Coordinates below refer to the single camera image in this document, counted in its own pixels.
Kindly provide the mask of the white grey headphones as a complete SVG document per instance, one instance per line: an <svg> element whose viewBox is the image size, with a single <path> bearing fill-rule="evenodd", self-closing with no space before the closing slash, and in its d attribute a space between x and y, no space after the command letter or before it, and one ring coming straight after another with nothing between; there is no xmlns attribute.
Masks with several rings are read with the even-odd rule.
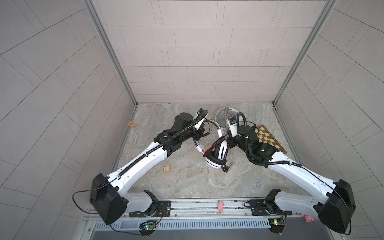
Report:
<svg viewBox="0 0 384 240"><path fill-rule="evenodd" d="M239 113L238 110L231 107L223 107L219 109L215 114L215 121L224 129L229 129L228 119L236 117Z"/></svg>

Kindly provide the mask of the black white headphones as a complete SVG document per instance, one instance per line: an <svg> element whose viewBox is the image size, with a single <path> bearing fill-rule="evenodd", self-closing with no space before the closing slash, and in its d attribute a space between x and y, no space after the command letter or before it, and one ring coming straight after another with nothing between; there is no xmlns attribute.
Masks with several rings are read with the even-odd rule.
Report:
<svg viewBox="0 0 384 240"><path fill-rule="evenodd" d="M222 169L225 173L229 171L231 168L227 166L227 154L229 150L228 141L226 139L226 135L224 133L224 129L214 120L204 119L203 123L213 124L217 128L219 138L207 149L204 150L203 146L199 144L198 141L194 140L196 145L196 149L203 154L207 164L214 169ZM193 127L193 133L195 137L206 137L209 132L199 134L198 130L196 131Z"/></svg>

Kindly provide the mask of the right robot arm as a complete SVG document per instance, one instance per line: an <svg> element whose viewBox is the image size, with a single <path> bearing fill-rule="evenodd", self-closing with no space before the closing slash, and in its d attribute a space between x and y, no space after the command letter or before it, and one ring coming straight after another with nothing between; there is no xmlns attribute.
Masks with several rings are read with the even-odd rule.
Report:
<svg viewBox="0 0 384 240"><path fill-rule="evenodd" d="M348 182L325 178L291 160L274 146L260 142L254 127L232 124L227 132L229 146L243 150L252 164L275 171L308 192L303 196L272 190L265 199L267 205L317 218L334 232L351 233L356 204Z"/></svg>

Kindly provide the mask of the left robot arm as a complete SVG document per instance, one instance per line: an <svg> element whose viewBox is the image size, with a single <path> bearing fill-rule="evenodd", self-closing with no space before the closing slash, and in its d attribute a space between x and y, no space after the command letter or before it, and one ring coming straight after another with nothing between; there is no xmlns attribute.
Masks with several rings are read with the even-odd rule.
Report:
<svg viewBox="0 0 384 240"><path fill-rule="evenodd" d="M173 126L159 133L154 141L136 158L120 169L104 176L98 174L92 181L90 204L106 225L117 221L126 211L152 215L157 198L150 191L129 193L131 187L146 172L172 153L190 138L198 141L204 132L202 123L208 111L199 109L197 117L180 113Z"/></svg>

